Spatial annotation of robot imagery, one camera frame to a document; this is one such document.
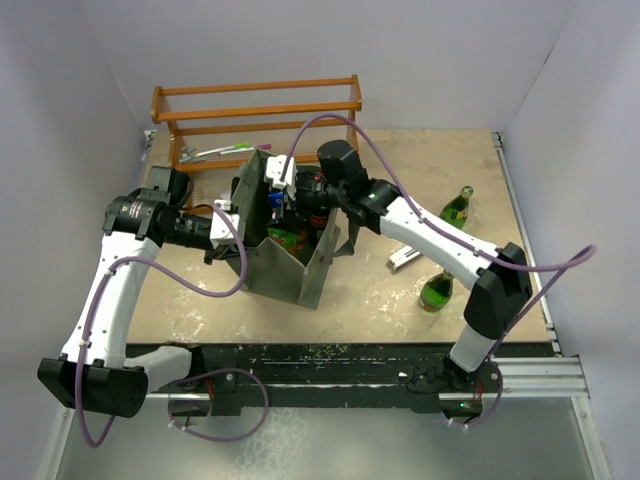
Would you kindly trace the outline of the orange soda plastic bottle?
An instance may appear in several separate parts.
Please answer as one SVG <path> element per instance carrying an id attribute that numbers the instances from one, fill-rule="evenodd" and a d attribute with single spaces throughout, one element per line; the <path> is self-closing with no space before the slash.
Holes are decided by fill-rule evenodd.
<path id="1" fill-rule="evenodd" d="M 308 229 L 302 228 L 299 231 L 289 231 L 269 227 L 267 234 L 271 240 L 280 245 L 290 255 L 299 258 L 303 253 L 303 248 L 307 241 Z"/>

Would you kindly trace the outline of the green canvas bag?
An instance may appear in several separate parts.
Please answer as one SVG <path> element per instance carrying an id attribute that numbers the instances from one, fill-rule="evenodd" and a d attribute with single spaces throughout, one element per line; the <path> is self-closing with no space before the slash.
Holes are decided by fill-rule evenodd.
<path id="1" fill-rule="evenodd" d="M 317 246 L 305 248 L 302 259 L 287 252 L 267 236 L 267 221 L 271 219 L 265 181 L 268 157 L 267 152 L 256 151 L 240 167 L 238 185 L 232 189 L 231 203 L 238 209 L 248 250 L 244 286 L 257 295 L 315 310 L 333 260 L 355 253 L 358 227 L 351 223 L 348 240 L 338 246 L 340 229 L 336 223 L 338 211 L 334 209 Z"/>

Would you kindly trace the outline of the blue juice carton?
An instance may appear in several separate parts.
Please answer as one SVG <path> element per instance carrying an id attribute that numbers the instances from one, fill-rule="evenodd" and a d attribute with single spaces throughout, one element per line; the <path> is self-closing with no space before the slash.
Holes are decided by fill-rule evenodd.
<path id="1" fill-rule="evenodd" d="M 283 208 L 286 204 L 286 193 L 280 190 L 272 190 L 268 193 L 267 199 L 272 209 Z"/>

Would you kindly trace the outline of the cola glass bottle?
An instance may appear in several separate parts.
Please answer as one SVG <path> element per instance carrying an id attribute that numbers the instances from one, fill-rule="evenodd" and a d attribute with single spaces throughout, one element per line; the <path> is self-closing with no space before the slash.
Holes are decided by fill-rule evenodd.
<path id="1" fill-rule="evenodd" d="M 310 241 L 316 245 L 324 233 L 330 208 L 321 170 L 309 166 L 296 177 L 296 202 L 298 210 L 309 224 Z"/>

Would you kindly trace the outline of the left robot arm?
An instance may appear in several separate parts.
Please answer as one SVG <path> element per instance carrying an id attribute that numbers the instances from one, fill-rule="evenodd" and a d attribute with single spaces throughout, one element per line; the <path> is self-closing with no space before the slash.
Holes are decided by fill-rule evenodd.
<path id="1" fill-rule="evenodd" d="M 206 369 L 197 347 L 161 345 L 135 358 L 127 337 L 139 294 L 165 244 L 202 250 L 206 261 L 232 251 L 244 256 L 244 225 L 227 200 L 211 217 L 184 212 L 194 182 L 171 167 L 154 166 L 146 184 L 106 208 L 99 263 L 81 316 L 55 358 L 41 360 L 37 377 L 65 407 L 131 418 L 147 394 L 174 383 L 202 387 Z"/>

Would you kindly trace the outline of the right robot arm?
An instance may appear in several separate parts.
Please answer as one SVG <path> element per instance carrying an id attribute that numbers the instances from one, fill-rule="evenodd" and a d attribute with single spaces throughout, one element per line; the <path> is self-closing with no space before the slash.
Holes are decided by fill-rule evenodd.
<path id="1" fill-rule="evenodd" d="M 282 194 L 283 205 L 301 211 L 339 209 L 349 220 L 352 238 L 365 227 L 400 241 L 469 291 L 466 325 L 443 362 L 446 383 L 456 391 L 469 390 L 532 296 L 523 249 L 512 242 L 498 247 L 475 238 L 421 208 L 398 185 L 370 177 L 358 152 L 344 140 L 323 144 L 317 159 L 319 177 L 303 181 L 293 159 L 270 156 L 264 180 Z"/>

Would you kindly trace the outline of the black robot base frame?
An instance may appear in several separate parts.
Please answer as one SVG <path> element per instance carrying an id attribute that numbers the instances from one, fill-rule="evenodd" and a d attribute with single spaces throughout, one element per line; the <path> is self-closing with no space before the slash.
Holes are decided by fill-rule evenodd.
<path id="1" fill-rule="evenodd" d="M 467 380 L 443 374 L 445 343 L 208 343 L 195 348 L 185 383 L 154 388 L 173 400 L 212 400 L 216 416 L 245 407 L 409 409 L 481 413 L 502 389 L 486 361 Z"/>

